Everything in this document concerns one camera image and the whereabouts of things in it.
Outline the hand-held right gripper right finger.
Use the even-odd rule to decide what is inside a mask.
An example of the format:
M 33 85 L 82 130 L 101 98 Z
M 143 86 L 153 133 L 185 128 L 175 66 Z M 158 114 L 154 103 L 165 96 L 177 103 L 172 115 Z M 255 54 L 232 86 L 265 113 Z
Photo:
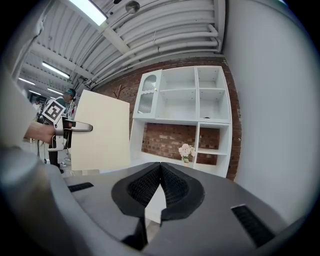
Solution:
M 201 205 L 187 218 L 164 221 L 146 246 L 152 256 L 269 256 L 293 234 L 280 215 L 238 184 L 173 164 L 198 180 Z

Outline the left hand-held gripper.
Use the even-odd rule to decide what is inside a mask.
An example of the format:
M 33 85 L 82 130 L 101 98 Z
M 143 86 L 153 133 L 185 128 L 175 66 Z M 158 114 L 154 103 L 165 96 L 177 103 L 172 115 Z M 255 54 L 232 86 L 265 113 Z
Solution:
M 44 107 L 42 117 L 53 125 L 54 135 L 51 138 L 49 152 L 63 151 L 68 146 L 70 132 L 91 132 L 93 126 L 88 123 L 69 120 L 64 116 L 65 107 L 55 99 L 50 100 Z

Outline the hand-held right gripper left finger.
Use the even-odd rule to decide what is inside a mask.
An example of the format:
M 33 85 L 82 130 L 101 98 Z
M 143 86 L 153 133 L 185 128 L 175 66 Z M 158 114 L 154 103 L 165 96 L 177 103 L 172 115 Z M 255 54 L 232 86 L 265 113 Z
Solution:
M 161 216 L 161 186 L 152 163 L 100 174 L 64 178 L 89 218 L 112 238 L 142 251 L 149 243 L 147 227 Z

